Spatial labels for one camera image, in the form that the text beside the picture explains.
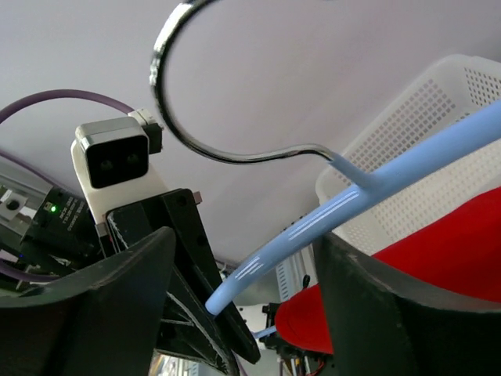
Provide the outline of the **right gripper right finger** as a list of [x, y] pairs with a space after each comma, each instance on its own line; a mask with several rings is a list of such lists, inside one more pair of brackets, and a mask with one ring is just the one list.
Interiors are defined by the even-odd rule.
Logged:
[[328, 233], [313, 244], [335, 375], [498, 375], [500, 305], [403, 273]]

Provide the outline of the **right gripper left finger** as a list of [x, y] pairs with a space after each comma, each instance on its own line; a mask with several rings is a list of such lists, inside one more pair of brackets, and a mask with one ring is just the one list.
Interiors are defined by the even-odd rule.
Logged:
[[3, 375], [146, 375], [175, 255], [163, 227], [127, 251], [1, 299]]

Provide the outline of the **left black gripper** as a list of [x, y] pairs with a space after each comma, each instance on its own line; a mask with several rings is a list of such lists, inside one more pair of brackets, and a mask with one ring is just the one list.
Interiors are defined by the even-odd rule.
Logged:
[[175, 232], [174, 269], [156, 350], [237, 372], [236, 355], [256, 364], [258, 344], [234, 304], [209, 313], [206, 301], [222, 283], [198, 208], [189, 189], [177, 189], [111, 209], [106, 224], [124, 250], [161, 227]]

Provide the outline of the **red trousers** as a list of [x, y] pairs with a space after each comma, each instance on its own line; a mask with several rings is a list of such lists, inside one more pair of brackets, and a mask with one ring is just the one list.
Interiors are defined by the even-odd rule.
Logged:
[[[374, 258], [437, 287], [499, 302], [500, 189], [470, 199]], [[333, 353], [319, 285], [279, 307], [276, 330], [300, 349]]]

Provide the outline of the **light blue plastic hanger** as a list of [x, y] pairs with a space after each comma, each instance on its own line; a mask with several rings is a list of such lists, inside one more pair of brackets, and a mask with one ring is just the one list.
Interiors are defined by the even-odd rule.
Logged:
[[[166, 20], [153, 47], [150, 64], [150, 86], [157, 109], [174, 137], [191, 151], [214, 161], [231, 165], [255, 165], [300, 155], [323, 158], [337, 174], [337, 184], [327, 186], [319, 178], [316, 191], [320, 205], [280, 235], [258, 249], [232, 273], [206, 301], [209, 313], [219, 314], [245, 288], [296, 251], [308, 246], [325, 233], [335, 230], [397, 193], [396, 183], [401, 172], [380, 167], [366, 172], [346, 157], [318, 144], [301, 144], [260, 154], [235, 154], [218, 150], [195, 139], [174, 116], [164, 88], [171, 49], [188, 23], [207, 7], [205, 1], [184, 1], [177, 5]], [[475, 145], [483, 147], [486, 136], [500, 140], [500, 100], [474, 114]]]

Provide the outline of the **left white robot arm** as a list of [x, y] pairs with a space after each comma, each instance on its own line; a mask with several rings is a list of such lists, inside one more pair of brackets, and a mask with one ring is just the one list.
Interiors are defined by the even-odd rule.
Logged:
[[205, 302], [222, 279], [193, 193], [177, 189], [109, 210], [54, 188], [1, 246], [39, 274], [1, 298], [4, 375], [145, 375], [155, 353], [237, 375], [261, 354], [234, 305]]

